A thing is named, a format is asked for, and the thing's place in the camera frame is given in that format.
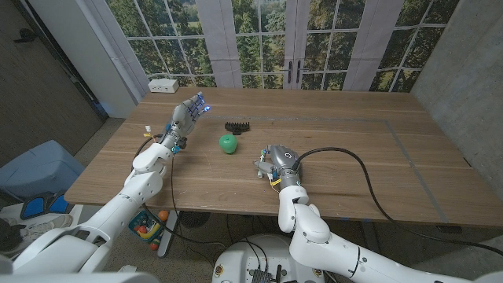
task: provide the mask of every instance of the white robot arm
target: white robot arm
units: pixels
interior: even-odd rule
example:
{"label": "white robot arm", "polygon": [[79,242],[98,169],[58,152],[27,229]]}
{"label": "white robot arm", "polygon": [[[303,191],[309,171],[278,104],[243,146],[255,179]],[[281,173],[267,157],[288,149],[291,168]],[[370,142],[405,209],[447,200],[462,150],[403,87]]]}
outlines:
{"label": "white robot arm", "polygon": [[14,274],[90,273],[103,269],[113,241],[140,206],[163,187],[165,162],[185,148],[199,117],[209,110],[202,93],[178,105],[159,143],[134,158],[123,189],[87,222],[53,229],[24,250],[13,263]]}
{"label": "white robot arm", "polygon": [[283,145],[268,145],[264,153],[270,154],[273,163],[261,158],[255,166],[270,176],[271,183],[280,180],[278,224],[283,232],[295,231],[289,250],[298,263],[341,274],[356,283],[470,282],[408,268],[331,233],[316,206],[307,205],[309,197],[298,170],[292,170],[297,153]]}

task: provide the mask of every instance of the electrical outlet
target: electrical outlet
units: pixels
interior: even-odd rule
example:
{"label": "electrical outlet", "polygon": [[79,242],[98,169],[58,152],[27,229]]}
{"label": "electrical outlet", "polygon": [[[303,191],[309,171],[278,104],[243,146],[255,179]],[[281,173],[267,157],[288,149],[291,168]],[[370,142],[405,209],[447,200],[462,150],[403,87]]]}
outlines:
{"label": "electrical outlet", "polygon": [[149,83],[149,89],[152,92],[172,94],[178,89],[178,81],[176,79],[153,79]]}

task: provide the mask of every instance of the white shoe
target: white shoe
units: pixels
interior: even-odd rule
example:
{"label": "white shoe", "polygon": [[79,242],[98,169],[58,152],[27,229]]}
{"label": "white shoe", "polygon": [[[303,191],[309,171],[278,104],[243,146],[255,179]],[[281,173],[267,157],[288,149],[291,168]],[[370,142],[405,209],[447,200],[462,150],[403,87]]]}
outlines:
{"label": "white shoe", "polygon": [[7,218],[4,218],[4,220],[11,226],[14,226],[17,224],[17,221],[14,219],[14,218],[10,218],[10,217],[7,217]]}
{"label": "white shoe", "polygon": [[62,215],[56,217],[55,219],[49,222],[21,229],[20,234],[24,241],[34,241],[49,230],[52,230],[54,228],[65,228],[70,226],[71,224],[72,224],[72,216]]}

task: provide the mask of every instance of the wall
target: wall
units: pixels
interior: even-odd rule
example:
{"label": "wall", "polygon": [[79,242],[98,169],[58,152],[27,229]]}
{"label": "wall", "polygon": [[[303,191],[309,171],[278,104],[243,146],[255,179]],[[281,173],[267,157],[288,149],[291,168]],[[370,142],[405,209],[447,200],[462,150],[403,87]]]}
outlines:
{"label": "wall", "polygon": [[108,115],[127,118],[136,104],[76,1],[30,3]]}
{"label": "wall", "polygon": [[461,0],[411,93],[503,200],[502,15]]}

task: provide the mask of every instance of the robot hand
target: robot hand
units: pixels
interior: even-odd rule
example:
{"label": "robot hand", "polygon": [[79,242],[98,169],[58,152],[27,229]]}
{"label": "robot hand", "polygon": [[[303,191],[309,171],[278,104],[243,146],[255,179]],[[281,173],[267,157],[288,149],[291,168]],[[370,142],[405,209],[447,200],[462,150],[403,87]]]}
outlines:
{"label": "robot hand", "polygon": [[199,92],[174,109],[170,125],[181,138],[190,134],[199,117],[210,109],[210,106],[204,106],[204,103],[203,95]]}
{"label": "robot hand", "polygon": [[[265,162],[265,155],[269,154],[273,163]],[[284,145],[268,145],[262,151],[260,160],[254,161],[254,165],[259,169],[259,177],[267,174],[271,185],[280,183],[281,189],[287,186],[299,186],[300,176],[292,170],[293,164],[299,155]]]}

